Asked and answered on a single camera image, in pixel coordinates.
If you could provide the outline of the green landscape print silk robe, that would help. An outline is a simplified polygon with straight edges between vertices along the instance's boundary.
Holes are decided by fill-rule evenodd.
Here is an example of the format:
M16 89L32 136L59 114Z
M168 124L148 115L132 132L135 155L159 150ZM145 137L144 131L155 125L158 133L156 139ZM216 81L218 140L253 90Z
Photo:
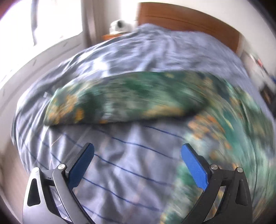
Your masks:
M223 168L245 168L253 220L275 196L272 121L240 87L210 73L132 72L70 83L55 91L47 126L106 124L192 115L179 122L183 140Z

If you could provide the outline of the blue checked bed cover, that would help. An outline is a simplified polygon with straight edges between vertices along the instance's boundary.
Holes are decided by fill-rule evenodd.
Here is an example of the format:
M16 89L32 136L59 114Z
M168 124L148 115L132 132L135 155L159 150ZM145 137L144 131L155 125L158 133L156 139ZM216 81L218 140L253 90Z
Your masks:
M67 84L132 72L176 71L210 73L240 87L272 121L275 136L271 112L227 46L205 33L144 24L79 52L24 92L11 135L25 169L54 169L92 143L95 156L74 193L96 223L179 223L202 192L181 159L181 147L188 142L179 122L192 115L106 124L43 122L55 91ZM223 168L197 153L221 169L242 167ZM253 223L269 223L274 215L275 196Z

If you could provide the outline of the wooden headboard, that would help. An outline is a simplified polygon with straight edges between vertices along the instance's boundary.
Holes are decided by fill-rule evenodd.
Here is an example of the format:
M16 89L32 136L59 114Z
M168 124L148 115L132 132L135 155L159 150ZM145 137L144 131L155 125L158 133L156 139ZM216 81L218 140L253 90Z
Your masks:
M209 34L237 55L241 55L244 36L227 23L203 12L179 5L141 2L137 13L138 25L150 23L173 31L198 31Z

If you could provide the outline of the beige curtain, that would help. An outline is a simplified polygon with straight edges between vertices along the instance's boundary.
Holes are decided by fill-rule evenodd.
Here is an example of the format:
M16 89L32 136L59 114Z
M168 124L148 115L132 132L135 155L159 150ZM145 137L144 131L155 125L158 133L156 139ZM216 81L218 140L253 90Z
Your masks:
M100 1L81 1L82 29L85 46L91 47L101 40L101 3Z

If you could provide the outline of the wooden nightstand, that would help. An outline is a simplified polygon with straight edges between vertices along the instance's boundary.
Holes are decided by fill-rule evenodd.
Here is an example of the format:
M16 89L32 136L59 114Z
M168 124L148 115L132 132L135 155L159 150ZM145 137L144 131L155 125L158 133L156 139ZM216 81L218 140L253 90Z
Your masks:
M126 33L118 33L118 34L105 34L105 35L102 36L102 40L103 41L108 41L108 40L120 37L122 35L125 35L125 34L128 34L128 32L126 32Z

